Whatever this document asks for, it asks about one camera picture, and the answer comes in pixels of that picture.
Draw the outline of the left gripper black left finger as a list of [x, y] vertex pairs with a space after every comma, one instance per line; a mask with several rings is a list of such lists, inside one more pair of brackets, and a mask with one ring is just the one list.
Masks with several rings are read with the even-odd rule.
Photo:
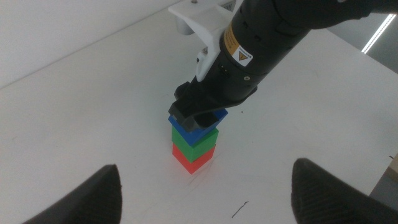
[[111, 164], [26, 223], [118, 224], [121, 216], [121, 180], [117, 165]]

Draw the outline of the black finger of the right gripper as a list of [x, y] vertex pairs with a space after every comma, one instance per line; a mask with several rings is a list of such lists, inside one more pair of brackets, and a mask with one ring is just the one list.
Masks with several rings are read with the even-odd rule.
[[200, 128], [208, 128], [216, 123], [218, 118], [214, 112], [207, 112], [195, 116], [195, 120]]
[[192, 105], [184, 105], [179, 102], [174, 102], [169, 108], [169, 114], [186, 132], [201, 129], [195, 118], [195, 111]]

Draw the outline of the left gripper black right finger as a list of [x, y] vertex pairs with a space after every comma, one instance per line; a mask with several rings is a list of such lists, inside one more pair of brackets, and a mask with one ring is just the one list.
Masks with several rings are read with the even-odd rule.
[[293, 164], [291, 207], [297, 223], [397, 223], [397, 210], [307, 158]]

